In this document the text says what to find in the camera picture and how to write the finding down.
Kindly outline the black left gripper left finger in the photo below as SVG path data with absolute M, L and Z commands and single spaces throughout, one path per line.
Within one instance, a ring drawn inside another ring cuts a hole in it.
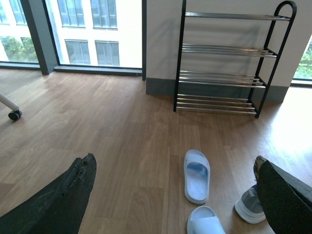
M 77 234 L 93 189 L 93 154 L 76 158 L 67 171 L 0 218 L 2 234 Z

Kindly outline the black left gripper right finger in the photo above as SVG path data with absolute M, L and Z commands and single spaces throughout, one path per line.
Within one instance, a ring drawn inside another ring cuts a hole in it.
M 257 156 L 253 166 L 260 204 L 276 234 L 312 232 L 312 188 Z

